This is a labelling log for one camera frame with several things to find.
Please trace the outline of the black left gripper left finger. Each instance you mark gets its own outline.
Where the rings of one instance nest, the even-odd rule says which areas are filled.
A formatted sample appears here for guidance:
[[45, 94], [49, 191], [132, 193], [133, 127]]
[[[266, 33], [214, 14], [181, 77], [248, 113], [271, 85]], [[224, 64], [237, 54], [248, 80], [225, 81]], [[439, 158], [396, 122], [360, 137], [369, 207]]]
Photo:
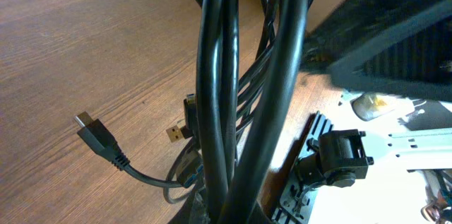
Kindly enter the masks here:
[[208, 224], [208, 207], [205, 197], [205, 188], [192, 191], [168, 224]]

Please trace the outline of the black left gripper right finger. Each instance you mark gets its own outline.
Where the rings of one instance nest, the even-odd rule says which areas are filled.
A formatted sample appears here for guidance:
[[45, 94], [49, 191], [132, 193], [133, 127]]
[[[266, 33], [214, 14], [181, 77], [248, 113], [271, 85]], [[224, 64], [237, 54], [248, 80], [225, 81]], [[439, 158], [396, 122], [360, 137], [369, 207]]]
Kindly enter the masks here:
[[259, 203], [255, 203], [248, 219], [248, 224], [273, 224], [273, 221], [263, 212]]

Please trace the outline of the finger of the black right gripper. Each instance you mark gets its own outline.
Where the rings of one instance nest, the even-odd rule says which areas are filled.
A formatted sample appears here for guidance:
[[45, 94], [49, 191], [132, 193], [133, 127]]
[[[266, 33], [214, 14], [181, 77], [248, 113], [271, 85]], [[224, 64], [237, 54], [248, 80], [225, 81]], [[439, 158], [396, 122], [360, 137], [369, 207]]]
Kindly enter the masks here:
[[451, 101], [451, 0], [344, 0], [305, 38], [300, 70], [339, 88]]

